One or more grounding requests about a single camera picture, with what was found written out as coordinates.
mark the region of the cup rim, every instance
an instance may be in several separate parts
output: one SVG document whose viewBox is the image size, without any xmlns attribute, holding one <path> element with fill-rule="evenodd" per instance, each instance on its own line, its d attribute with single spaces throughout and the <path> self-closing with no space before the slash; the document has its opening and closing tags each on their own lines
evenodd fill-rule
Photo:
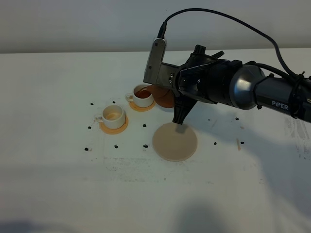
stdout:
<svg viewBox="0 0 311 233">
<path fill-rule="evenodd" d="M 105 111 L 105 109 L 106 109 L 106 108 L 108 108 L 108 107 L 111 107 L 111 106 L 117 106 L 117 107 L 119 107 L 119 108 L 121 108 L 121 109 L 122 109 L 122 113 L 121 113 L 121 115 L 120 115 L 117 119 L 114 119 L 114 120 L 108 120 L 107 118 L 105 118 L 105 117 L 104 117 L 104 111 Z M 120 120 L 120 119 L 121 119 L 121 117 L 122 117 L 124 114 L 125 114 L 124 109 L 123 109 L 120 105 L 118 105 L 118 104 L 111 104 L 111 105 L 106 106 L 106 107 L 103 109 L 103 112 L 102 112 L 102 117 L 103 117 L 103 119 L 105 119 L 106 121 L 109 121 L 109 122 L 114 122 L 114 121 Z"/>
</svg>

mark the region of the black cable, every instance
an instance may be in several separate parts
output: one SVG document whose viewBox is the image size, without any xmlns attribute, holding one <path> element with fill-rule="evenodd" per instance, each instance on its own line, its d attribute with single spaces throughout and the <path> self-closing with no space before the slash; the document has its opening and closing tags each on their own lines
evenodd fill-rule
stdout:
<svg viewBox="0 0 311 233">
<path fill-rule="evenodd" d="M 292 88 L 292 91 L 290 93 L 290 97 L 288 99 L 288 104 L 289 104 L 289 107 L 290 107 L 290 111 L 291 111 L 291 117 L 296 118 L 295 116 L 295 112 L 298 110 L 295 108 L 295 97 L 296 97 L 296 92 L 297 92 L 297 89 L 300 85 L 300 83 L 304 80 L 303 76 L 300 76 L 298 77 L 294 87 Z"/>
<path fill-rule="evenodd" d="M 262 63 L 253 63 L 252 65 L 257 66 L 259 68 L 266 69 L 268 71 L 271 71 L 272 73 L 275 73 L 275 74 L 281 76 L 282 78 L 286 79 L 291 85 L 295 85 L 296 84 L 296 80 L 293 79 L 289 74 L 285 73 L 282 70 L 279 70 L 277 68 L 274 68 L 272 66 L 269 66 L 269 65 L 266 65 L 266 64 L 262 64 Z"/>
<path fill-rule="evenodd" d="M 168 17 L 166 18 L 166 20 L 163 22 L 163 24 L 162 24 L 162 26 L 161 26 L 161 28 L 160 28 L 160 30 L 159 30 L 159 33 L 158 33 L 158 36 L 157 36 L 157 37 L 158 37 L 158 38 L 164 39 L 164 34 L 165 34 L 165 31 L 166 31 L 167 22 L 168 22 L 171 18 L 173 18 L 174 16 L 179 15 L 179 14 L 184 13 L 184 12 L 188 12 L 188 11 L 203 11 L 203 12 L 209 12 L 209 13 L 213 13 L 213 14 L 216 14 L 216 15 L 220 15 L 220 16 L 229 18 L 229 19 L 231 19 L 231 20 L 233 20 L 233 21 L 236 21 L 236 22 L 242 24 L 243 26 L 245 26 L 245 27 L 247 27 L 247 28 L 253 30 L 253 31 L 256 32 L 256 33 L 258 33 L 259 35 L 263 36 L 264 38 L 266 38 L 267 40 L 269 40 L 269 41 L 273 44 L 273 46 L 274 46 L 274 48 L 275 48 L 275 50 L 276 50 L 277 58 L 278 58 L 279 62 L 281 63 L 282 67 L 284 68 L 284 70 L 285 70 L 294 80 L 296 80 L 296 79 L 298 78 L 297 75 L 296 75 L 293 71 L 291 71 L 291 69 L 289 69 L 288 66 L 285 64 L 285 62 L 284 62 L 284 60 L 283 60 L 283 58 L 282 58 L 282 56 L 281 56 L 280 49 L 279 49 L 279 47 L 278 47 L 278 45 L 277 45 L 277 43 L 275 42 L 274 39 L 272 39 L 271 37 L 269 37 L 269 36 L 266 35 L 265 33 L 259 31 L 258 29 L 252 27 L 251 25 L 249 25 L 249 24 L 247 24 L 247 23 L 245 23 L 245 22 L 243 22 L 243 21 L 241 21 L 241 20 L 239 20 L 239 19 L 237 19 L 237 18 L 235 18 L 235 17 L 229 16 L 229 15 L 227 15 L 227 14 L 224 14 L 224 13 L 221 13 L 221 12 L 218 12 L 218 11 L 209 10 L 209 9 L 204 9 L 204 8 L 189 8 L 189 9 L 177 11 L 177 12 L 175 12 L 174 14 L 172 14 L 172 15 L 170 15 L 170 16 L 168 16 Z"/>
</svg>

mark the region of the coffee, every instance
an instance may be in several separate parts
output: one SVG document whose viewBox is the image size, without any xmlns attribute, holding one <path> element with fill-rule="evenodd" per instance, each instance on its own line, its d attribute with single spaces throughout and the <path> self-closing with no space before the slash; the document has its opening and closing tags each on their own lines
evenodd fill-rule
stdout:
<svg viewBox="0 0 311 233">
<path fill-rule="evenodd" d="M 143 89 L 141 89 L 135 93 L 135 96 L 137 96 L 138 98 L 141 98 L 141 99 L 148 98 L 150 95 L 151 95 L 151 93 L 149 91 L 147 91 L 146 88 L 143 88 Z"/>
</svg>

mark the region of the coaster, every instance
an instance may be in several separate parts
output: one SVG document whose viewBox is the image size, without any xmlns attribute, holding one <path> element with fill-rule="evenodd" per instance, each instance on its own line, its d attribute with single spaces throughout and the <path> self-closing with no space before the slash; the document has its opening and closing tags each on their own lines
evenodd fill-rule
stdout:
<svg viewBox="0 0 311 233">
<path fill-rule="evenodd" d="M 125 123 L 124 125 L 122 125 L 120 128 L 118 129 L 110 129 L 110 128 L 107 128 L 103 123 L 99 123 L 99 128 L 106 134 L 119 134 L 119 133 L 122 133 L 126 127 L 128 126 L 128 118 L 127 116 L 125 116 Z"/>
<path fill-rule="evenodd" d="M 134 102 L 129 102 L 129 105 L 132 109 L 134 109 L 135 111 L 138 111 L 138 112 L 146 112 L 150 109 L 152 109 L 154 106 L 155 106 L 156 102 L 154 101 L 150 106 L 146 107 L 146 108 L 141 108 L 141 107 L 138 107 Z"/>
<path fill-rule="evenodd" d="M 161 158 L 178 162 L 188 159 L 194 154 L 198 140 L 191 127 L 171 122 L 157 129 L 152 144 Z"/>
</svg>

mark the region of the tabletop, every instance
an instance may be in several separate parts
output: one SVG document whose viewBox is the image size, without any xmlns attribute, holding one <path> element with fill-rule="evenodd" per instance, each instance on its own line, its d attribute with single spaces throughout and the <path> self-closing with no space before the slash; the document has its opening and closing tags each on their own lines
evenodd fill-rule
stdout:
<svg viewBox="0 0 311 233">
<path fill-rule="evenodd" d="M 181 65 L 190 53 L 167 52 L 164 62 Z M 294 72 L 311 74 L 311 49 L 281 53 Z M 224 58 L 281 68 L 272 49 Z M 142 83 L 147 59 L 0 55 L 0 232 L 310 232 L 311 125 L 266 108 L 197 103 L 184 122 L 197 151 L 165 161 L 152 137 L 173 110 L 136 112 L 124 98 Z M 94 115 L 113 101 L 129 125 L 107 135 Z"/>
</svg>

